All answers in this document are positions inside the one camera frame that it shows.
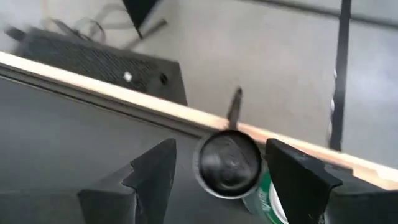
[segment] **gray floor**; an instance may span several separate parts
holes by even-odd
[[[6,24],[23,29],[28,25],[41,26],[41,20],[48,16],[72,26],[81,18],[94,17],[105,4],[121,4],[120,0],[47,1],[47,7],[42,4],[46,0],[6,1],[6,7],[0,9],[0,28]],[[338,0],[294,2],[330,10],[338,10],[341,4]],[[376,2],[353,0],[353,12],[377,17],[384,8],[393,10],[395,4],[385,0],[384,4],[374,7]],[[132,50],[178,60],[191,107],[224,116],[233,90],[241,85],[244,91],[242,121],[326,145],[334,86],[337,18],[235,0],[164,0],[148,26],[161,18],[165,18],[169,25]],[[129,22],[129,18],[123,12],[115,12],[106,22]],[[362,116],[371,119],[372,123],[355,121],[361,117],[357,114],[367,111],[375,110],[375,114],[379,114],[377,106],[383,106],[383,103],[357,106],[364,99],[373,97],[369,96],[373,91],[356,90],[352,86],[357,85],[357,76],[351,75],[360,73],[364,69],[361,64],[366,64],[368,70],[375,69],[369,76],[385,82],[384,76],[376,76],[377,69],[388,67],[394,71],[394,62],[388,66],[380,62],[376,68],[371,57],[377,54],[379,58],[391,61],[394,54],[383,48],[394,46],[389,39],[393,37],[385,37],[394,34],[382,29],[360,28],[355,24],[352,27],[343,150],[398,167],[397,162],[385,159],[395,153],[394,141],[381,132],[389,130],[389,136],[392,136],[393,125],[387,127],[380,116]],[[115,47],[122,47],[137,37],[134,29],[107,30],[106,33],[107,44]],[[0,50],[10,51],[14,45],[11,39],[0,34]],[[396,100],[393,97],[375,100],[391,106],[390,113],[383,117],[393,121],[394,112],[398,110],[394,106]],[[374,133],[362,127],[374,123],[381,128],[372,131],[377,131],[385,144],[376,152],[373,145],[367,143],[370,140],[363,140],[370,139],[368,136]]]

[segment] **wooden edge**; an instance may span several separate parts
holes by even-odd
[[[108,95],[135,105],[143,106],[161,113],[169,114],[186,121],[194,122],[214,129],[224,129],[228,121],[218,116],[178,105],[160,98],[128,90],[116,85],[105,83],[83,75],[61,70],[41,63],[33,62],[11,54],[0,52],[0,63],[19,68],[28,72],[52,78],[67,84]],[[349,154],[329,150],[304,141],[273,133],[265,129],[239,123],[239,130],[249,134],[255,140],[265,142],[268,138],[276,138],[297,149],[322,159],[353,169],[354,175],[386,190],[398,189],[398,170],[360,159]]]

